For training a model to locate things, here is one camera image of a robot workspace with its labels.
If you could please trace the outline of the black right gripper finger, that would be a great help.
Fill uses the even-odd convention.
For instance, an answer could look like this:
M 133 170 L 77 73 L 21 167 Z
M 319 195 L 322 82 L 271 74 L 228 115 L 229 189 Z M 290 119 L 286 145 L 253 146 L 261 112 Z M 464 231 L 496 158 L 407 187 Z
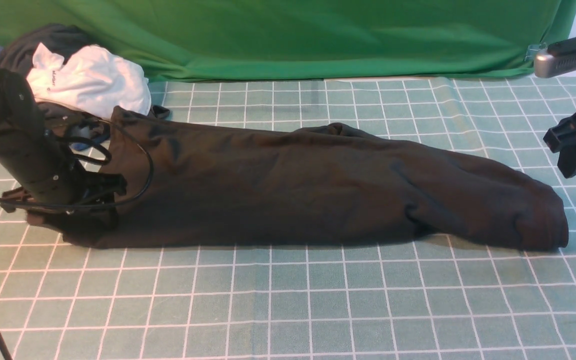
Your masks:
M 558 153 L 557 167 L 565 179 L 576 176 L 576 147 L 563 148 Z

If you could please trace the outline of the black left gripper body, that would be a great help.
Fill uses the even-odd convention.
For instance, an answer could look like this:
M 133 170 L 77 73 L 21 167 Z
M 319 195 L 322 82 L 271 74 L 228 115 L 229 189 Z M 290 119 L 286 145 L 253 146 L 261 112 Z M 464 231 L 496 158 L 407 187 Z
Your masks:
M 0 206 L 9 214 L 24 209 L 26 221 L 36 227 L 110 231 L 119 221 L 115 196 L 125 195 L 126 189 L 127 182 L 121 174 L 83 170 L 6 191 Z

